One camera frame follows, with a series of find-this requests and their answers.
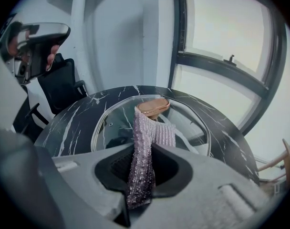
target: wooden chair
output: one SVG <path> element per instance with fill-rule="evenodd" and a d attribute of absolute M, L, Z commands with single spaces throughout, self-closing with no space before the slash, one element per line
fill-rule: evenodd
<path fill-rule="evenodd" d="M 289 188 L 290 187 L 290 146 L 288 145 L 285 139 L 283 139 L 282 141 L 283 141 L 283 144 L 285 145 L 286 150 L 280 156 L 278 156 L 277 158 L 275 158 L 268 164 L 265 164 L 264 166 L 260 167 L 259 171 L 265 170 L 270 167 L 274 167 L 276 164 L 284 160 L 285 174 L 271 180 L 270 183 L 273 183 L 276 180 L 286 176 L 286 185 L 287 185 L 287 188 Z"/>

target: white marble veining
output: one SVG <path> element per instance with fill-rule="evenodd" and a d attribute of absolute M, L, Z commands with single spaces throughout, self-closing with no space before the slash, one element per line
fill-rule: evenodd
<path fill-rule="evenodd" d="M 189 96 L 192 100 L 194 100 L 194 101 L 196 101 L 197 103 L 199 103 L 200 105 L 204 106 L 206 109 L 216 110 L 214 107 L 209 107 L 209 106 L 207 106 L 206 104 L 200 102 L 200 101 L 199 101 L 198 99 L 196 99 L 194 96 L 192 96 L 192 95 L 190 95 L 190 94 L 188 94 L 188 96 Z"/>
<path fill-rule="evenodd" d="M 219 120 L 219 121 L 225 121 L 227 120 L 228 118 L 224 117 L 223 119 Z"/>
<path fill-rule="evenodd" d="M 81 131 L 81 130 L 79 130 L 78 136 L 77 136 L 76 141 L 75 141 L 75 146 L 74 146 L 73 155 L 75 154 L 75 148 L 76 148 L 76 144 L 77 144 L 77 141 L 78 141 L 78 138 L 79 138 L 79 135 L 80 135 L 80 131 Z"/>
<path fill-rule="evenodd" d="M 239 145 L 238 145 L 238 143 L 227 133 L 227 132 L 225 132 L 225 131 L 223 131 L 222 130 L 222 133 L 224 134 L 224 135 L 226 135 L 230 140 L 231 140 L 231 142 L 232 143 L 234 143 L 235 144 L 235 146 L 237 146 L 239 149 L 240 149 L 240 147 L 239 147 Z"/>
<path fill-rule="evenodd" d="M 254 186 L 257 186 L 257 187 L 258 187 L 258 185 L 256 185 L 255 182 L 254 182 L 252 179 L 249 179 L 249 181 L 250 181 Z"/>
<path fill-rule="evenodd" d="M 247 168 L 247 170 L 248 170 L 251 174 L 253 174 L 252 171 L 249 169 L 248 166 L 246 166 L 246 168 Z"/>
<path fill-rule="evenodd" d="M 77 111 L 79 110 L 80 106 L 78 106 L 78 108 L 74 111 L 70 121 L 68 122 L 66 128 L 65 128 L 65 131 L 64 131 L 64 134 L 63 134 L 63 138 L 62 138 L 62 142 L 60 144 L 60 149 L 59 149 L 59 153 L 58 153 L 58 157 L 60 157 L 61 153 L 63 152 L 64 150 L 64 141 L 66 140 L 67 136 L 68 136 L 68 132 L 69 132 L 69 129 L 71 127 L 71 123 L 73 121 L 73 118 L 74 116 L 76 115 Z"/>
<path fill-rule="evenodd" d="M 75 103 L 73 103 L 72 105 L 71 105 L 71 107 L 70 108 L 68 108 L 68 110 L 67 110 L 67 112 L 75 105 L 77 103 L 77 101 L 75 102 Z"/>
<path fill-rule="evenodd" d="M 224 142 L 224 150 L 226 149 L 226 143 Z M 222 148 L 220 149 L 222 154 L 225 155 L 224 151 L 222 150 Z"/>
<path fill-rule="evenodd" d="M 165 97 L 165 98 L 170 98 L 168 96 L 165 96 L 164 94 L 162 94 L 161 92 L 159 92 L 158 90 L 156 91 L 157 94 L 161 95 L 162 97 Z"/>
<path fill-rule="evenodd" d="M 212 116 L 210 116 L 207 112 L 205 112 L 202 109 L 199 109 L 200 111 L 202 111 L 203 113 L 205 113 L 208 117 L 210 117 L 215 123 L 221 125 L 223 128 L 226 128 L 223 124 L 221 124 L 219 121 L 215 120 Z"/>
<path fill-rule="evenodd" d="M 133 130 L 133 128 L 132 128 L 132 126 L 131 126 L 131 124 L 130 124 L 130 122 L 129 122 L 127 116 L 126 116 L 125 109 L 124 109 L 124 107 L 122 107 L 122 108 L 123 108 L 123 113 L 124 113 L 124 116 L 125 116 L 125 118 L 126 118 L 126 121 L 127 121 L 127 123 L 129 124 L 130 129 Z"/>
<path fill-rule="evenodd" d="M 118 95 L 118 99 L 119 99 L 119 100 L 120 100 L 121 93 L 123 93 L 125 90 L 126 90 L 126 87 L 124 87 L 124 90 L 122 90 L 122 91 L 120 92 L 120 94 Z"/>
<path fill-rule="evenodd" d="M 67 114 L 67 112 L 60 118 L 60 120 L 53 126 L 54 122 L 52 123 L 50 129 L 49 129 L 49 133 L 47 134 L 44 142 L 43 142 L 43 147 L 45 147 L 47 140 L 49 139 L 50 134 L 53 132 L 53 130 L 57 127 L 57 125 L 61 122 L 61 120 L 65 117 L 65 115 Z"/>
<path fill-rule="evenodd" d="M 188 97 L 190 98 L 190 96 L 177 96 L 176 98 L 184 98 L 184 97 Z"/>
<path fill-rule="evenodd" d="M 139 95 L 141 95 L 140 94 L 140 91 L 139 91 L 139 88 L 137 86 L 134 86 L 134 88 L 137 90 L 137 92 L 139 93 Z"/>
<path fill-rule="evenodd" d="M 74 143 L 74 137 L 75 137 L 76 132 L 78 131 L 79 124 L 80 124 L 80 122 L 78 123 L 78 126 L 76 127 L 76 130 L 72 131 L 72 140 L 71 140 L 71 143 L 70 143 L 70 146 L 69 146 L 69 155 L 71 155 L 71 147 L 72 147 L 72 144 Z"/>
<path fill-rule="evenodd" d="M 92 100 L 95 100 L 95 101 L 96 101 L 96 104 L 99 104 L 99 101 L 100 101 L 101 99 L 103 99 L 104 97 L 108 96 L 108 95 L 110 95 L 110 94 L 107 94 L 107 95 L 105 95 L 105 96 L 103 96 L 103 97 L 99 97 L 99 98 L 95 98 L 95 95 L 94 95 L 94 97 L 91 99 L 90 102 L 92 102 Z"/>
<path fill-rule="evenodd" d="M 106 104 L 105 104 L 104 112 L 106 111 L 106 107 L 107 107 L 107 101 L 106 101 Z M 104 149 L 106 148 L 105 129 L 106 129 L 106 128 L 103 127 L 103 146 L 104 146 Z"/>
<path fill-rule="evenodd" d="M 221 147 L 221 145 L 220 145 L 220 143 L 219 143 L 219 141 L 217 140 L 217 138 L 214 136 L 214 134 L 212 133 L 212 131 L 211 130 L 209 130 L 209 132 L 211 133 L 211 135 L 214 137 L 214 139 L 218 142 L 218 145 L 219 145 L 219 147 L 220 147 L 220 149 L 222 149 L 222 147 Z"/>
<path fill-rule="evenodd" d="M 244 159 L 245 161 L 247 161 L 247 158 L 246 158 L 245 152 L 241 151 L 241 156 L 243 157 L 243 159 Z"/>
<path fill-rule="evenodd" d="M 124 130 L 132 130 L 131 127 L 127 127 L 125 125 L 120 126 L 120 128 L 118 128 L 119 130 L 124 129 Z"/>
<path fill-rule="evenodd" d="M 81 115 L 83 112 L 87 111 L 90 107 L 87 107 L 86 109 L 82 110 L 78 115 Z"/>

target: round table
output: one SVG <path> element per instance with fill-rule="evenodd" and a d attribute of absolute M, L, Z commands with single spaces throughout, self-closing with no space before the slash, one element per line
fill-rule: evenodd
<path fill-rule="evenodd" d="M 192 146 L 197 145 L 195 143 L 199 145 L 207 143 L 211 157 L 219 159 L 247 179 L 259 184 L 258 169 L 252 151 L 235 125 L 208 103 L 169 88 L 126 86 L 87 96 L 55 116 L 41 132 L 35 145 L 47 148 L 52 156 L 66 156 L 109 148 L 123 142 L 132 142 L 132 118 L 135 104 L 137 101 L 157 96 L 177 103 L 175 106 L 171 102 L 171 106 L 174 105 L 171 110 L 174 114 L 170 113 L 171 117 L 161 116 L 161 121 L 165 122 L 170 118 L 181 119 L 186 122 L 182 122 L 181 128 L 184 129 L 184 126 L 187 126 L 188 129 L 198 133 L 195 134 L 195 138 L 192 138 L 191 135 L 187 137 L 186 131 L 179 130 L 178 135 L 182 137 L 179 137 L 182 142 L 177 141 L 176 137 L 177 145 L 181 148 L 187 147 L 192 151 Z M 194 115 L 187 114 L 188 110 L 185 108 L 191 110 Z M 110 109 L 115 109 L 117 112 L 122 109 L 122 118 L 119 117 L 119 114 L 115 114 L 115 110 L 110 112 Z M 203 125 L 193 124 L 197 122 L 197 118 L 198 122 L 200 120 Z M 128 131 L 128 134 L 124 134 L 121 129 Z M 110 133 L 113 133 L 114 138 L 109 137 Z"/>

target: black office chair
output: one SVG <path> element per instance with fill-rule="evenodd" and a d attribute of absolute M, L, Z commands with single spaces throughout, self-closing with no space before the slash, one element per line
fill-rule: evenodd
<path fill-rule="evenodd" d="M 50 71 L 38 77 L 38 82 L 55 115 L 87 96 L 84 81 L 75 82 L 74 60 L 64 60 L 60 53 L 56 54 Z"/>
<path fill-rule="evenodd" d="M 22 88 L 27 93 L 27 88 L 25 86 Z M 32 118 L 32 114 L 36 115 L 46 125 L 49 123 L 38 112 L 38 106 L 39 103 L 36 104 L 33 108 L 30 108 L 29 98 L 27 97 L 13 122 L 13 127 L 15 128 L 16 133 L 21 133 L 28 136 L 33 143 L 36 141 L 37 137 L 43 129 L 36 125 L 34 119 Z"/>

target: pink sparkly fabric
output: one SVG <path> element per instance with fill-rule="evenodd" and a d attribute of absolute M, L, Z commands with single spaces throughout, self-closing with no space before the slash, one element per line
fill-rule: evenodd
<path fill-rule="evenodd" d="M 155 173 L 151 159 L 151 144 L 176 146 L 175 125 L 153 121 L 135 107 L 135 151 L 131 163 L 126 201 L 129 209 L 150 203 L 155 186 Z"/>

